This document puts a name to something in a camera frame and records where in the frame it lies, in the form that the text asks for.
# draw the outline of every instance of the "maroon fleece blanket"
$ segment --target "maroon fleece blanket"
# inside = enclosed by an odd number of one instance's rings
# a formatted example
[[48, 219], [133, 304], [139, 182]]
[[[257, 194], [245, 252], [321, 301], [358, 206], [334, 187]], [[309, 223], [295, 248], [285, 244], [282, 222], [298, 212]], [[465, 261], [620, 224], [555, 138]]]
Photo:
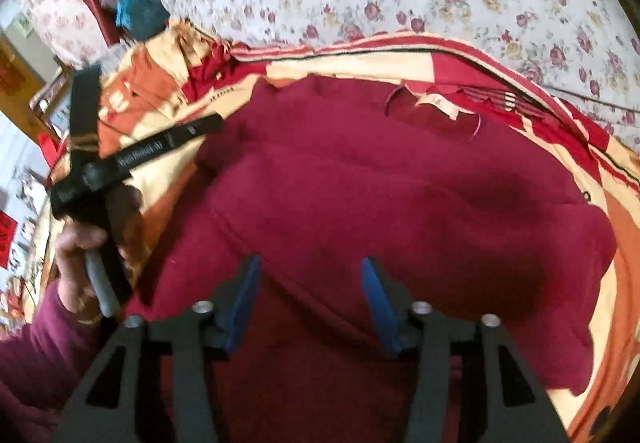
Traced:
[[[129, 314], [177, 314], [258, 253], [244, 343], [216, 366], [233, 442], [387, 442], [414, 363], [385, 359], [360, 262], [449, 315], [503, 318], [546, 387], [586, 387], [588, 323], [616, 242], [549, 153], [490, 118], [450, 120], [390, 84], [262, 81], [210, 136]], [[170, 362], [164, 368], [171, 404]]]

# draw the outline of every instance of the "cream stripe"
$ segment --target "cream stripe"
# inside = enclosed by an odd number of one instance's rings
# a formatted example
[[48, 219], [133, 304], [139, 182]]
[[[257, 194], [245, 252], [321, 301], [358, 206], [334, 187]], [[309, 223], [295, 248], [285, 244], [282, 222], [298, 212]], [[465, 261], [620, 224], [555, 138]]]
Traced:
[[622, 145], [614, 137], [610, 137], [609, 145], [607, 145], [607, 154], [616, 160], [619, 165], [624, 166], [629, 172], [640, 178], [640, 166], [636, 165], [636, 163], [640, 163], [640, 158], [633, 150]]
[[[532, 123], [529, 118], [523, 118], [525, 131], [512, 128], [514, 131], [522, 134], [538, 146], [545, 149], [546, 152], [553, 155], [560, 163], [562, 163], [574, 177], [574, 181], [582, 192], [587, 191], [591, 195], [591, 203], [601, 208], [607, 213], [607, 200], [604, 195], [603, 188], [596, 182], [584, 169], [582, 169], [567, 149], [557, 144], [548, 144], [543, 140], [540, 140], [532, 132]], [[577, 415], [580, 407], [589, 395], [593, 383], [595, 381], [597, 372], [602, 364], [604, 358], [605, 349], [607, 347], [607, 341], [609, 339], [609, 331], [611, 329], [611, 322], [613, 319], [613, 308], [616, 302], [617, 294], [617, 278], [613, 263], [609, 266], [609, 269], [600, 281], [600, 292], [598, 294], [598, 300], [596, 301], [596, 307], [593, 311], [593, 316], [589, 322], [589, 331], [593, 338], [593, 371], [587, 389], [579, 396], [574, 396], [567, 389], [556, 389], [547, 391], [551, 401], [556, 407], [556, 411], [562, 420], [565, 428], [571, 425], [573, 419]]]
[[[396, 53], [396, 54], [401, 54], [401, 55], [411, 55], [410, 52], [394, 52], [394, 51], [386, 51], [386, 46], [380, 46], [380, 47], [370, 47], [370, 48], [354, 48], [354, 49], [348, 49], [345, 50], [345, 52], [348, 53], [354, 53], [354, 52], [365, 52], [368, 54], [372, 54], [372, 53], [379, 53], [379, 54], [390, 54], [390, 53]], [[551, 106], [545, 102], [545, 100], [540, 99], [540, 97], [538, 97], [535, 93], [530, 92], [527, 88], [525, 88], [522, 84], [520, 84], [516, 79], [505, 75], [504, 73], [502, 73], [501, 71], [495, 69], [494, 67], [492, 67], [492, 65], [487, 64], [486, 62], [480, 60], [478, 57], [476, 57], [475, 55], [471, 55], [471, 54], [467, 54], [465, 52], [459, 51], [458, 49], [455, 48], [446, 48], [444, 46], [435, 46], [433, 44], [416, 44], [416, 45], [402, 45], [402, 46], [389, 46], [390, 49], [398, 49], [398, 48], [415, 48], [415, 49], [423, 49], [424, 51], [445, 51], [448, 53], [452, 53], [454, 55], [457, 56], [461, 56], [463, 58], [466, 58], [468, 60], [470, 60], [471, 62], [483, 67], [484, 69], [486, 69], [487, 71], [490, 71], [492, 74], [496, 75], [498, 78], [500, 78], [501, 80], [505, 81], [506, 83], [508, 83], [509, 85], [519, 89], [521, 92], [523, 92], [524, 94], [526, 94], [527, 96], [529, 96], [530, 98], [532, 98], [533, 100], [535, 100], [536, 102], [539, 102], [540, 104], [542, 104], [543, 106], [546, 107], [546, 109], [548, 109], [550, 112], [554, 113], [554, 115], [556, 115], [555, 110], [553, 110], [551, 108]], [[282, 51], [282, 50], [278, 50], [279, 56], [283, 56], [283, 54], [286, 51]], [[288, 57], [295, 57], [295, 54], [288, 54]], [[315, 58], [325, 58], [327, 56], [331, 56], [329, 54], [325, 54], [324, 51], [322, 52], [314, 52], [314, 51], [306, 51], [306, 52], [301, 52], [299, 55], [297, 55], [300, 58], [309, 58], [311, 59], [315, 59]], [[261, 60], [261, 59], [269, 59], [271, 57], [265, 56], [264, 58], [252, 58], [252, 61], [257, 61], [257, 60]], [[276, 64], [277, 62], [293, 62], [292, 59], [286, 59], [283, 61], [278, 61], [277, 59], [273, 59], [272, 64]], [[357, 78], [359, 77], [358, 73], [350, 73], [349, 74], [351, 77]], [[407, 78], [406, 80], [414, 80], [415, 79], [415, 74], [412, 77]], [[536, 87], [538, 87], [540, 89], [540, 91], [542, 91], [545, 95], [547, 95], [550, 99], [554, 100], [555, 103], [558, 103], [558, 99], [556, 99], [553, 96], [550, 96], [543, 88], [541, 88], [540, 86], [538, 86], [537, 84], [535, 84]], [[560, 106], [565, 112], [567, 112], [566, 108], [564, 106]], [[570, 120], [572, 123], [575, 123], [574, 119], [572, 118], [571, 114], [569, 112], [567, 112], [567, 116], [562, 117], [562, 116], [558, 116], [558, 118], [565, 118], [566, 120]], [[584, 128], [580, 128], [580, 131], [585, 133], [586, 131], [584, 130]]]
[[371, 52], [348, 56], [318, 56], [306, 60], [282, 60], [267, 66], [269, 78], [302, 78], [309, 73], [337, 77], [367, 78], [399, 84], [401, 80], [433, 82], [430, 54], [409, 56], [398, 52]]
[[504, 94], [504, 108], [513, 111], [516, 108], [516, 96], [513, 93]]
[[598, 160], [601, 162], [601, 164], [606, 164], [608, 167], [610, 167], [616, 174], [618, 174], [620, 176], [620, 178], [623, 179], [623, 181], [625, 182], [625, 186], [628, 188], [629, 192], [632, 192], [634, 195], [638, 195], [636, 190], [633, 190], [631, 188], [628, 187], [629, 184], [635, 184], [636, 186], [640, 185], [640, 183], [636, 180], [634, 180], [633, 178], [630, 178], [629, 175], [620, 167], [616, 166], [609, 158], [607, 158], [607, 156], [600, 150], [597, 149], [596, 147], [593, 146], [589, 146], [589, 150], [592, 154], [594, 154]]
[[587, 141], [589, 140], [589, 133], [588, 131], [584, 128], [584, 125], [582, 124], [582, 122], [580, 120], [576, 120], [574, 118], [574, 115], [572, 115], [571, 111], [569, 111], [569, 109], [567, 108], [566, 105], [564, 105], [564, 102], [562, 102], [561, 99], [559, 99], [558, 97], [554, 96], [554, 95], [549, 95], [552, 99], [554, 99], [556, 101], [556, 104], [558, 104], [560, 107], [562, 107], [562, 109], [564, 109], [564, 112], [567, 114], [567, 116], [569, 116], [569, 118], [573, 121], [573, 123], [578, 127], [578, 129], [580, 129], [580, 132], [584, 135], [584, 137], [587, 139]]

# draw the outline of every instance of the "black metal frame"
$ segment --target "black metal frame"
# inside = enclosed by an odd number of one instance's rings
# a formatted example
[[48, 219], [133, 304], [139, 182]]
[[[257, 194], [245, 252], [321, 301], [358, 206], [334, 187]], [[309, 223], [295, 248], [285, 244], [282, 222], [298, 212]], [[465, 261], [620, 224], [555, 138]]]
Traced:
[[440, 443], [449, 401], [450, 357], [463, 359], [459, 443], [566, 443], [562, 422], [495, 315], [480, 322], [447, 317], [415, 301], [375, 259], [362, 280], [387, 353], [418, 359], [418, 380], [404, 443]]
[[[153, 322], [128, 317], [69, 399], [52, 443], [142, 443], [141, 412], [158, 424], [152, 441], [218, 443], [224, 428], [216, 427], [212, 416], [205, 356], [227, 360], [239, 346], [259, 280], [260, 260], [248, 257], [210, 300], [177, 317]], [[157, 376], [145, 376], [142, 369], [143, 362], [158, 363], [164, 355], [174, 358], [175, 434], [154, 387]]]
[[[258, 279], [259, 259], [249, 257], [209, 301], [177, 317], [153, 322], [128, 317], [69, 400], [52, 443], [226, 441], [222, 417], [212, 414], [220, 410], [209, 396], [205, 360], [226, 360], [241, 343]], [[480, 322], [447, 317], [414, 301], [373, 259], [363, 262], [362, 280], [385, 349], [393, 357], [418, 360], [403, 443], [442, 441], [455, 355], [463, 358], [459, 443], [568, 441], [544, 388], [498, 317], [484, 315]], [[144, 362], [159, 362], [162, 355], [174, 358], [173, 425], [159, 397], [159, 372], [145, 372]], [[151, 369], [159, 371], [157, 365]], [[141, 434], [141, 416], [155, 420], [152, 437]]]

